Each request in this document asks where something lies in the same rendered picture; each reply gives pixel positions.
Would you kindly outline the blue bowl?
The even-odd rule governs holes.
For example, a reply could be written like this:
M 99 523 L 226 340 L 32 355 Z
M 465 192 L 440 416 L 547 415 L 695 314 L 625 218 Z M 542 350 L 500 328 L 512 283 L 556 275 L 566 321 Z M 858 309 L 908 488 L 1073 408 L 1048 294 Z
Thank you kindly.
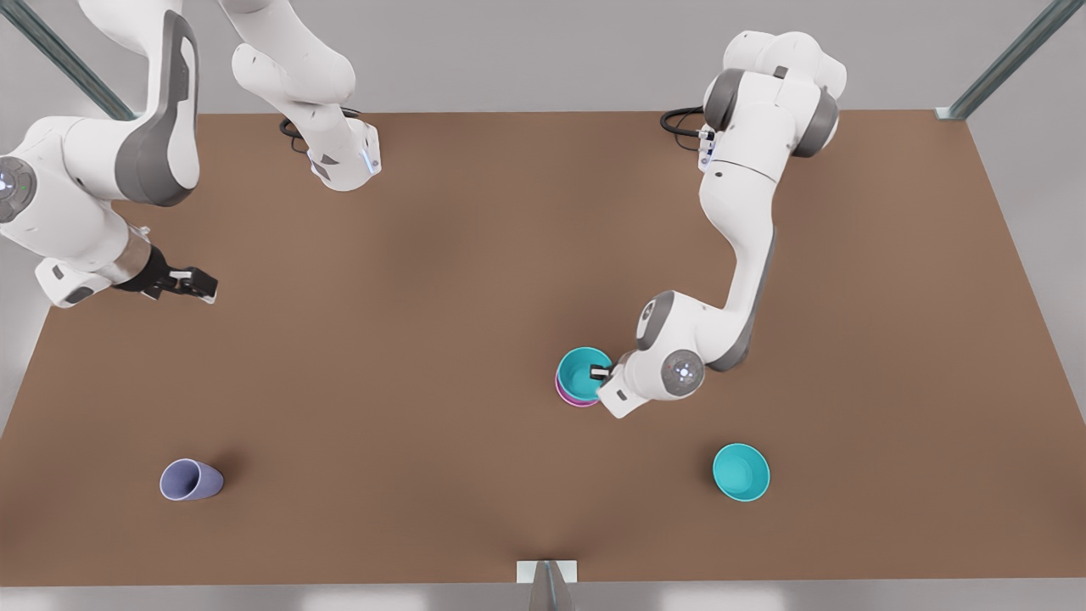
M 771 482 L 770 464 L 763 453 L 741 442 L 718 449 L 711 475 L 718 491 L 736 502 L 756 502 Z
M 577 399 L 599 399 L 597 391 L 602 386 L 602 380 L 591 378 L 591 365 L 594 364 L 613 365 L 613 360 L 606 353 L 582 345 L 574 351 L 568 351 L 561 357 L 555 378 L 558 378 L 568 394 Z

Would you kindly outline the purple cup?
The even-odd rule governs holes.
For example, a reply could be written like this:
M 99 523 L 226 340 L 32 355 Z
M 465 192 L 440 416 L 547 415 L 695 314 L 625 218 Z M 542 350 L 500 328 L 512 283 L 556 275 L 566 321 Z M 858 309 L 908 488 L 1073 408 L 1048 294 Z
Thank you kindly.
M 224 486 L 216 468 L 182 457 L 164 468 L 160 475 L 160 494 L 171 502 L 193 502 L 214 496 Z

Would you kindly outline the silver frame post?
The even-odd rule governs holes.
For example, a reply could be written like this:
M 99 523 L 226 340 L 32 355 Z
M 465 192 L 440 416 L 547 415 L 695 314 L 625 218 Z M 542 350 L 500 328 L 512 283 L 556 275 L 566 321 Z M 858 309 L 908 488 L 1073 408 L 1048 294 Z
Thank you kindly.
M 569 585 L 578 583 L 574 560 L 518 560 L 517 584 L 531 584 L 528 611 L 577 611 Z
M 81 58 L 70 49 L 56 31 L 40 17 L 25 0 L 0 0 L 0 14 L 20 35 L 34 44 L 45 58 L 61 71 L 70 81 L 77 85 L 81 92 L 101 109 L 110 119 L 135 120 L 136 113 L 128 109 L 119 96 L 98 75 L 85 65 Z
M 1051 0 L 1032 22 L 1016 35 L 1005 50 L 994 60 L 992 65 L 959 96 L 948 107 L 934 110 L 938 120 L 967 120 L 973 116 L 984 102 L 997 92 L 1016 71 L 1056 31 L 1071 20 L 1083 7 L 1086 0 Z

